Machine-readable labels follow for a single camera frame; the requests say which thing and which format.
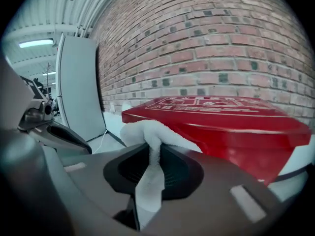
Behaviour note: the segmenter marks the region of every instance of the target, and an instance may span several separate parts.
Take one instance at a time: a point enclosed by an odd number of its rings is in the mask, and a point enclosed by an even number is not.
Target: floor
[[[268,188],[281,202],[283,202],[288,198],[300,193],[307,181],[307,178],[308,174],[303,172],[295,177],[271,183],[268,185]]]
[[[102,142],[102,136],[95,138],[94,140],[88,142],[90,147],[92,148],[92,153],[103,153],[114,150],[119,150],[125,148],[122,144],[117,142],[113,137],[109,134],[105,134]]]
[[[63,120],[61,119],[61,116],[54,116],[54,121],[55,121],[55,122],[58,122],[58,123],[60,123],[60,124],[63,123]]]

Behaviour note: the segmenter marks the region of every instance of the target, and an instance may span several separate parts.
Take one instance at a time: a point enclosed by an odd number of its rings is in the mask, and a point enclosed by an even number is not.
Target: corrugated ceiling
[[[59,43],[61,34],[88,37],[109,0],[26,0],[8,25],[1,48],[20,75],[46,83],[55,71],[57,48],[52,45],[20,48],[19,43],[51,38]],[[55,76],[49,76],[49,84]]]

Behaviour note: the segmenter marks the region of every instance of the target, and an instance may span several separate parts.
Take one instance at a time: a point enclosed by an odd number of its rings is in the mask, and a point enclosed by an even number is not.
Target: red plastic box
[[[203,153],[238,165],[266,185],[312,133],[281,109],[245,97],[161,97],[123,111],[122,118],[124,123],[158,120]]]

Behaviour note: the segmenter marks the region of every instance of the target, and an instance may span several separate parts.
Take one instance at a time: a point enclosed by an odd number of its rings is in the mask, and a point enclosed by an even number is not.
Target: fluorescent light
[[[52,75],[52,74],[56,74],[56,72],[43,73],[43,76]]]
[[[49,39],[41,39],[41,40],[34,40],[34,41],[19,43],[19,46],[21,48],[26,48],[26,47],[37,46],[37,45],[51,45],[53,43],[54,41],[51,38],[49,38]]]

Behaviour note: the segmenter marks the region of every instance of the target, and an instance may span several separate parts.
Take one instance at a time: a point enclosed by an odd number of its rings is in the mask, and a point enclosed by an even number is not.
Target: white towel
[[[126,146],[147,143],[150,146],[149,166],[135,189],[135,202],[142,230],[162,205],[164,173],[159,165],[162,143],[201,152],[200,148],[156,120],[141,120],[126,124],[120,131]]]

